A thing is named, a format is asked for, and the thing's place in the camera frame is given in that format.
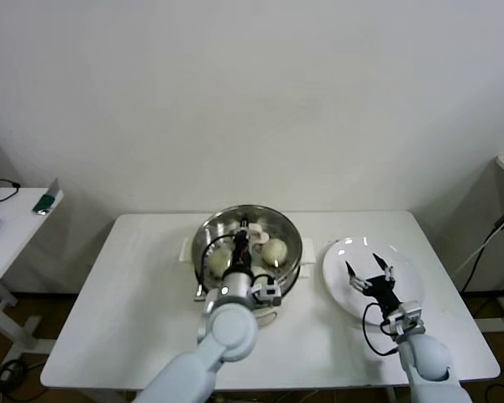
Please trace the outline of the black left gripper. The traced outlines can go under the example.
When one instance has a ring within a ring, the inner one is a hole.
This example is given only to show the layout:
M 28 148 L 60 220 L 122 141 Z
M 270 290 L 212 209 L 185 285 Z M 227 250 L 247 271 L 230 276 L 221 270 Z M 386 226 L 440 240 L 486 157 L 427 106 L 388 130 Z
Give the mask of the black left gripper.
M 239 230 L 234 236 L 234 250 L 232 252 L 230 271 L 233 273 L 251 273 L 251 255 L 249 252 L 250 231 L 249 217 L 240 218 Z

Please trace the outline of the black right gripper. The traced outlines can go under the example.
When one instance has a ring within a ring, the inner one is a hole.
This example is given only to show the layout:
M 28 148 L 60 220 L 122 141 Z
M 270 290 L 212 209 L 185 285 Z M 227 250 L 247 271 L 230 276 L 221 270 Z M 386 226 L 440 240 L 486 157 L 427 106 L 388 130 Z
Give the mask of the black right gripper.
M 363 280 L 354 272 L 350 263 L 345 261 L 349 276 L 349 284 L 359 293 L 375 298 L 382 314 L 390 315 L 401 305 L 400 300 L 394 292 L 396 282 L 394 281 L 393 266 L 389 265 L 379 255 L 375 253 L 372 255 L 376 263 L 383 270 L 383 275 Z

